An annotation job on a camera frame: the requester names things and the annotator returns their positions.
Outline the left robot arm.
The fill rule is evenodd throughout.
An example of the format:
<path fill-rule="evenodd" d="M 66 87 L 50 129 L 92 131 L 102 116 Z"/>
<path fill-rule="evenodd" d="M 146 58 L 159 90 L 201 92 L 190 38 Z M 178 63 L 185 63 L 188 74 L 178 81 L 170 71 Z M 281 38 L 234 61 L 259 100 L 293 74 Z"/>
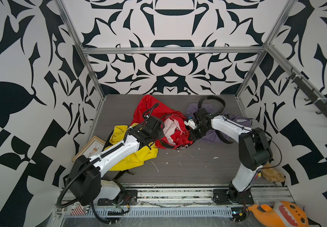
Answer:
<path fill-rule="evenodd" d="M 150 116 L 143 123 L 129 127 L 123 140 L 109 149 L 89 158 L 83 155 L 78 157 L 57 199 L 56 207 L 65 208 L 77 201 L 86 206 L 99 195 L 112 201 L 119 199 L 123 187 L 114 180 L 102 181 L 101 178 L 128 155 L 163 138 L 163 129 L 163 121 Z"/>

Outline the red trousers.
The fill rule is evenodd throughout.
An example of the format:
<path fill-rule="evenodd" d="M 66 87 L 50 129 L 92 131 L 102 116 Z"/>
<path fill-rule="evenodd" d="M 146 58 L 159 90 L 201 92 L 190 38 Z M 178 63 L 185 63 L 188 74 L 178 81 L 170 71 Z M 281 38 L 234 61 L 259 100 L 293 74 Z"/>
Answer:
<path fill-rule="evenodd" d="M 131 124 L 138 124 L 144 121 L 144 116 L 148 115 L 150 109 L 159 104 L 152 116 L 157 117 L 164 123 L 163 138 L 155 142 L 158 148 L 162 149 L 183 149 L 191 146 L 194 141 L 190 139 L 190 130 L 186 128 L 186 117 L 183 113 L 170 109 L 168 106 L 151 95 L 144 96 L 133 115 Z"/>

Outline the purple trousers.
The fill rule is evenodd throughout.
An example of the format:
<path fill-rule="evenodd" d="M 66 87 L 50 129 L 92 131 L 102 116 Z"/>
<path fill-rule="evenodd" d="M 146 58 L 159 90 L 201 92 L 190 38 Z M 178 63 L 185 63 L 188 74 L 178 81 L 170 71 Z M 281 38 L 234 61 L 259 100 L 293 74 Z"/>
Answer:
<path fill-rule="evenodd" d="M 217 134 L 217 137 L 220 138 L 220 140 L 224 141 L 224 143 L 229 144 L 232 142 L 237 142 L 238 144 L 241 144 L 243 142 L 253 142 L 253 139 L 255 137 L 253 135 L 252 128 L 240 125 L 225 117 L 221 113 L 211 114 L 213 116 L 213 119 L 211 121 L 212 130 L 209 130 L 207 134 L 210 131 L 214 131 Z"/>

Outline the yellow trousers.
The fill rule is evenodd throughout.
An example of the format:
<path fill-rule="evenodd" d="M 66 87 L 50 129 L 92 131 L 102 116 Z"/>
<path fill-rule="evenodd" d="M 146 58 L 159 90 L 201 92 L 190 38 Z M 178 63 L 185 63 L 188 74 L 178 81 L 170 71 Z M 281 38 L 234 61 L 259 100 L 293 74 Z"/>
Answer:
<path fill-rule="evenodd" d="M 113 132 L 110 134 L 109 140 L 107 140 L 105 143 L 106 148 L 104 148 L 104 150 L 120 142 L 128 128 L 129 127 L 127 125 L 116 125 Z M 142 166 L 144 165 L 145 161 L 155 159 L 158 155 L 158 151 L 159 149 L 155 143 L 151 143 L 150 148 L 145 146 L 137 152 L 126 156 L 124 159 L 114 165 L 110 171 L 125 171 Z"/>

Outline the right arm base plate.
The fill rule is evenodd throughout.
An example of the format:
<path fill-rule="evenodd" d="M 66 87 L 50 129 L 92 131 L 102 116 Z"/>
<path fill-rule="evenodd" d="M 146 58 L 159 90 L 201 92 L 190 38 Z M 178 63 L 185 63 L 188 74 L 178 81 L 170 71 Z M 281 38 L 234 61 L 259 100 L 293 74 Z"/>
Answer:
<path fill-rule="evenodd" d="M 230 189 L 214 189 L 212 199 L 217 205 L 254 204 L 250 190 L 239 193 Z"/>

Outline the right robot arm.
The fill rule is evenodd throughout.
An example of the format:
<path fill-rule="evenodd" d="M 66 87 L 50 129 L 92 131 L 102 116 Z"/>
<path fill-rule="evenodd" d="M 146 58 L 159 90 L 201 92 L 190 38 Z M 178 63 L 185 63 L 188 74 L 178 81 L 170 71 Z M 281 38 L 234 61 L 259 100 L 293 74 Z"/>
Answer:
<path fill-rule="evenodd" d="M 250 190 L 251 183 L 259 170 L 273 157 L 264 131 L 260 128 L 242 126 L 220 113 L 208 113 L 204 108 L 195 112 L 194 116 L 194 119 L 185 120 L 193 141 L 214 130 L 238 143 L 241 165 L 229 184 L 228 197 L 231 200 L 242 197 Z"/>

